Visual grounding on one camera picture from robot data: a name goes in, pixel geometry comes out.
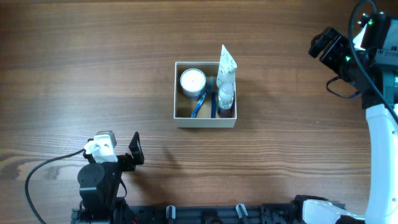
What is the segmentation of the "white lidded blue jar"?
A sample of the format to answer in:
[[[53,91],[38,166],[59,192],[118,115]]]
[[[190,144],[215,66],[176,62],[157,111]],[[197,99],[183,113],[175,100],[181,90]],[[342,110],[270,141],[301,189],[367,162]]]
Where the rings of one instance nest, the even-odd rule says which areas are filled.
[[[189,68],[180,76],[183,94],[191,100],[199,100],[205,92],[206,76],[197,68]]]

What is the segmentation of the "blue disposable razor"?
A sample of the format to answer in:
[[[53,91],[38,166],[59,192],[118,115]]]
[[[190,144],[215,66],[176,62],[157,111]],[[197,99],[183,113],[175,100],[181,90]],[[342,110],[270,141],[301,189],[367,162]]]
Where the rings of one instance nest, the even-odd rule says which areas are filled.
[[[218,94],[218,90],[208,90],[207,97],[211,100],[211,118],[216,118],[216,95]]]

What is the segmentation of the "blue white toothbrush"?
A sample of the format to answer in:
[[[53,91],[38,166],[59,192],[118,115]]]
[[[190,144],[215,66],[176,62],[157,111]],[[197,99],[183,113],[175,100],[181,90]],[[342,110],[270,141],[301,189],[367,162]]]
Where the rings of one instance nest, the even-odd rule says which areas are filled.
[[[204,92],[204,94],[203,94],[203,95],[200,97],[200,99],[198,100],[198,103],[197,103],[195,109],[193,110],[193,112],[192,112],[192,114],[191,114],[191,116],[190,116],[191,118],[196,118],[196,117],[197,117],[197,114],[198,114],[200,108],[203,106],[203,104],[204,104],[204,102],[205,102],[205,100],[206,100],[206,97],[207,97],[210,93],[213,93],[213,92],[214,92],[214,89],[213,89],[214,83],[215,83],[215,77],[214,77],[214,76],[211,76],[210,79],[209,79],[209,82],[208,82],[208,84],[207,84],[206,91]]]

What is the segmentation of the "clear bottle dark liquid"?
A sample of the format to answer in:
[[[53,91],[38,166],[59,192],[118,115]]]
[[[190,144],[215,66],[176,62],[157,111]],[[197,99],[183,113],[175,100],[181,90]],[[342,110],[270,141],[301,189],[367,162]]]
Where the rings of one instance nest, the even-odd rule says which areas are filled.
[[[229,118],[234,102],[234,87],[232,83],[224,83],[218,91],[218,116],[220,118]]]

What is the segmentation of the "white cream tube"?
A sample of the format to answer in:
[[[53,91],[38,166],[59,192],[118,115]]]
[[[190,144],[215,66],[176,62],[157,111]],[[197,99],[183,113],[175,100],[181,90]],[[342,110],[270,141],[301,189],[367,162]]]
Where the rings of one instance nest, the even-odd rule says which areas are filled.
[[[225,45],[222,45],[218,74],[216,78],[216,84],[218,88],[225,83],[234,83],[237,67],[237,63],[232,55],[228,52]]]

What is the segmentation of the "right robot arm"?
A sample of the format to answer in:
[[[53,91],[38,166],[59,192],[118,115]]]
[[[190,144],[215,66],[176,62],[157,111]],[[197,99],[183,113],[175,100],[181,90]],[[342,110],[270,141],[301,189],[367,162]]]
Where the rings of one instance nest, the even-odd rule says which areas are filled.
[[[362,15],[354,49],[387,103],[397,109],[397,18],[382,12]],[[328,27],[315,36],[308,51],[361,95],[371,140],[371,188],[364,216],[320,197],[298,195],[294,218],[303,223],[397,223],[397,121],[372,91],[349,49],[349,40]]]

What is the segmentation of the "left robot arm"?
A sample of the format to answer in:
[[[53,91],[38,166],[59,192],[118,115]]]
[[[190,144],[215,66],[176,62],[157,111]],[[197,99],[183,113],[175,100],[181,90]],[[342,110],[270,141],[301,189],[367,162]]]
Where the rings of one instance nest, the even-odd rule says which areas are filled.
[[[116,155],[117,142],[113,131],[100,131],[87,140],[83,157],[88,160],[78,173],[81,202],[71,215],[72,223],[138,223],[125,197],[118,196],[125,187],[123,172],[132,172],[143,165],[139,133],[129,143],[130,153]]]

